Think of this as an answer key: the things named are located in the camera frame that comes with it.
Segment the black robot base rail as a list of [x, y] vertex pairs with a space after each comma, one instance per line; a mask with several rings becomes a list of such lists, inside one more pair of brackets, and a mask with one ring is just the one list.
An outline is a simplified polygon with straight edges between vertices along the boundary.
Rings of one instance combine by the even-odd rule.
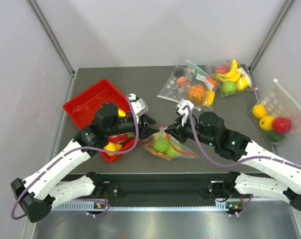
[[101, 193], [88, 197], [107, 199], [111, 206], [211, 206], [216, 199], [243, 200], [222, 182], [226, 173], [101, 174]]

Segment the zip bag with red zipper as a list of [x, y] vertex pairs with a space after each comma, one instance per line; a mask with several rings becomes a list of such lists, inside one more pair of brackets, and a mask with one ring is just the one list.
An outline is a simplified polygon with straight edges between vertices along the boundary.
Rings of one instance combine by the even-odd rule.
[[152, 155], [172, 161], [176, 158], [200, 158], [190, 148], [180, 143], [177, 139], [165, 133], [165, 125], [160, 126], [159, 132], [140, 140], [140, 144]]

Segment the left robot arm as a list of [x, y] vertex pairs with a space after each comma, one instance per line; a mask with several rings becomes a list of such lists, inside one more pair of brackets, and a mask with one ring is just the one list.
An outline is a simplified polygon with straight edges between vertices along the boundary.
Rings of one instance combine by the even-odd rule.
[[78, 180], [62, 183], [61, 180], [73, 169], [89, 160], [97, 152], [107, 152], [109, 137], [134, 134], [134, 145], [159, 132], [155, 120], [146, 114], [148, 107], [142, 99], [129, 102], [128, 115], [120, 117], [114, 103], [103, 104], [96, 112], [91, 124], [82, 128], [67, 146], [51, 161], [25, 179], [16, 178], [11, 188], [16, 199], [11, 217], [20, 206], [24, 216], [35, 223], [50, 211], [67, 201], [91, 195], [99, 197], [104, 186], [95, 173], [88, 173]]

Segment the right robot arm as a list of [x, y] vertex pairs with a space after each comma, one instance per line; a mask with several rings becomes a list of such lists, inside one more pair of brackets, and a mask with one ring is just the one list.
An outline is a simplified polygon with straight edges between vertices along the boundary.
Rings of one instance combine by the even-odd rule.
[[224, 180], [223, 191], [229, 197], [237, 194], [271, 197], [284, 201], [301, 211], [301, 166], [264, 149], [249, 137], [227, 129], [224, 120], [213, 112], [178, 117], [165, 129], [165, 133], [180, 142], [194, 140], [198, 147], [212, 146], [220, 157], [232, 160], [232, 164], [215, 163], [229, 168], [240, 164], [255, 168], [267, 175], [254, 177], [230, 172]]

